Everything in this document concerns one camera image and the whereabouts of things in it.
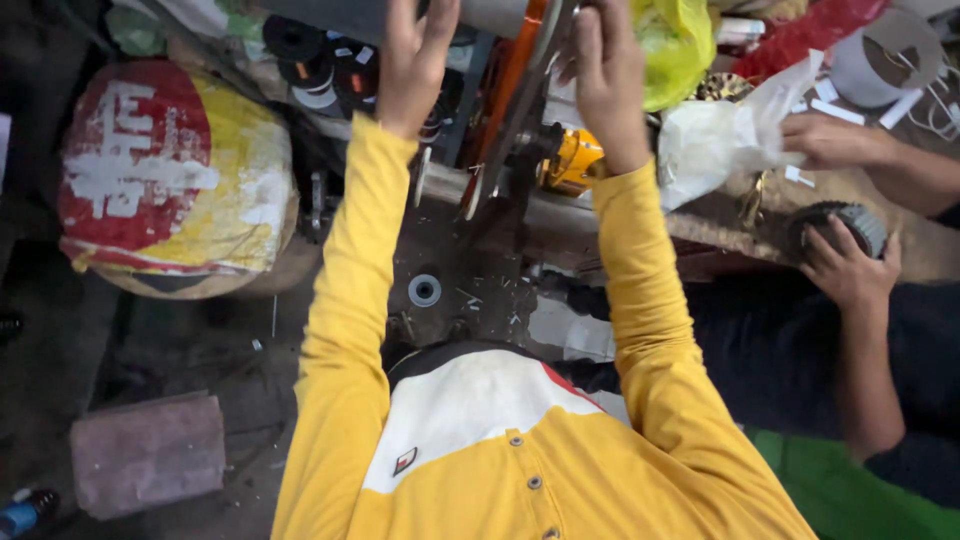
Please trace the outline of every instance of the shirt logo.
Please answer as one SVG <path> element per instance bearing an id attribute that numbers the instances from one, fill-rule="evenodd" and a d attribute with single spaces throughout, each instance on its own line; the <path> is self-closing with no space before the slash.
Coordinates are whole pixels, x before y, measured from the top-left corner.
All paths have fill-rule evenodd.
<path id="1" fill-rule="evenodd" d="M 398 457 L 396 459 L 396 467 L 394 467 L 394 476 L 399 475 L 403 471 L 407 470 L 407 467 L 414 464 L 414 459 L 417 459 L 417 447 L 415 446 L 410 452 Z"/>

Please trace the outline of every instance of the yellow plastic bag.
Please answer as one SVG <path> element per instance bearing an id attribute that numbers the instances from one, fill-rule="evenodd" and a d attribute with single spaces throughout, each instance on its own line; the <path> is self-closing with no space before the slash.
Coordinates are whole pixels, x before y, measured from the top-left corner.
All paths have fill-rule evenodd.
<path id="1" fill-rule="evenodd" d="M 643 107 L 683 101 L 716 56 L 707 0 L 631 0 L 634 33 L 647 55 Z"/>

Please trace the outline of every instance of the plastic bottle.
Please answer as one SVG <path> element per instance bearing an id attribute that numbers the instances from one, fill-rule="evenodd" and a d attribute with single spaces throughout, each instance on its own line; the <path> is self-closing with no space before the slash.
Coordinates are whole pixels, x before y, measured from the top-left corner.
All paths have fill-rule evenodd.
<path id="1" fill-rule="evenodd" d="M 826 51 L 880 16 L 890 0 L 820 0 L 804 16 L 774 29 L 752 53 L 733 64 L 732 72 L 757 86 L 807 57 L 809 49 Z"/>
<path id="2" fill-rule="evenodd" d="M 0 539 L 17 536 L 53 519 L 60 507 L 60 495 L 52 489 L 38 489 L 21 503 L 0 510 Z"/>

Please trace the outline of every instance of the yellow long-sleeve shirt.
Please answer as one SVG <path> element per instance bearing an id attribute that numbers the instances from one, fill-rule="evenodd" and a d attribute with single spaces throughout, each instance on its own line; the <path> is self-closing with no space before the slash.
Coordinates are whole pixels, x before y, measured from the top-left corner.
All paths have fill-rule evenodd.
<path id="1" fill-rule="evenodd" d="M 707 378 L 652 162 L 593 191 L 632 430 L 506 351 L 391 395 L 378 348 L 416 146 L 353 122 L 274 538 L 814 537 Z"/>

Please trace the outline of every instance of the white plastic bag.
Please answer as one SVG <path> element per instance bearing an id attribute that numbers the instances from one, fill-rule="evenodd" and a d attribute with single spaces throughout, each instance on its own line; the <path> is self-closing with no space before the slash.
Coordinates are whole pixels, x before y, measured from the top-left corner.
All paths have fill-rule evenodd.
<path id="1" fill-rule="evenodd" d="M 810 56 L 750 93 L 739 104 L 684 101 L 663 113 L 658 177 L 660 207 L 669 212 L 710 193 L 733 173 L 799 165 L 784 154 L 780 122 L 816 81 L 824 53 Z"/>

